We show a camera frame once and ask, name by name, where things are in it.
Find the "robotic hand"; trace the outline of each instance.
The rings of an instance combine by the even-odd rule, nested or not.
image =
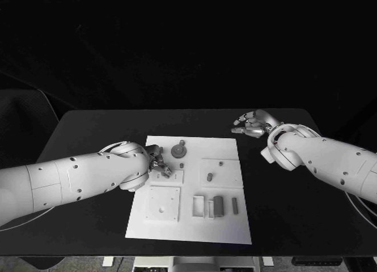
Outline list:
[[[259,138],[269,133],[262,155],[292,171],[305,165],[317,178],[377,204],[377,154],[354,145],[324,138],[307,126],[284,124],[272,115],[256,110],[242,115],[232,129]]]
[[[131,142],[112,144],[99,153],[0,169],[0,226],[118,186],[137,191],[152,170],[165,177],[173,175],[160,146],[144,148]]]

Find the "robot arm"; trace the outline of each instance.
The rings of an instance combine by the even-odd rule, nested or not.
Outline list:
[[[111,152],[0,169],[0,226],[15,218],[106,193],[137,191],[149,170],[165,172],[158,146],[124,142]]]
[[[258,110],[238,119],[235,125],[246,121],[246,127],[232,131],[256,138],[269,133],[262,151],[268,162],[278,162],[290,171],[305,165],[320,180],[377,204],[377,154],[321,137],[307,126],[284,124],[269,114],[259,116],[258,112],[265,111]]]

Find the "floor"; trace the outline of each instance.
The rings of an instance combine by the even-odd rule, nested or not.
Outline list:
[[[275,267],[265,267],[262,272],[349,272],[346,264],[340,266],[297,267],[291,257],[274,257]],[[103,257],[67,257],[51,269],[40,270],[18,257],[0,257],[0,272],[132,272],[135,257],[116,257],[113,266],[103,267]]]

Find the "table surface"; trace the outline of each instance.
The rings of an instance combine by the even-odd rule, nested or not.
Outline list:
[[[285,123],[318,131],[303,109],[266,109]],[[346,194],[305,167],[292,172],[261,155],[266,137],[233,134],[252,109],[82,110],[66,114],[38,162],[98,152],[148,135],[236,138],[252,245],[125,238],[134,193],[112,192],[56,207],[0,232],[0,255],[15,256],[377,256],[377,231]]]

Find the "gray component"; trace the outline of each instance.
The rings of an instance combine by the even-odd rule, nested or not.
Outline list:
[[[187,155],[187,147],[184,146],[184,140],[173,147],[171,153],[177,159],[181,159]]]
[[[233,213],[239,214],[239,209],[238,209],[238,198],[235,197],[232,199],[232,205],[233,205]]]
[[[214,217],[225,217],[225,198],[222,196],[216,196],[213,198],[214,201]]]

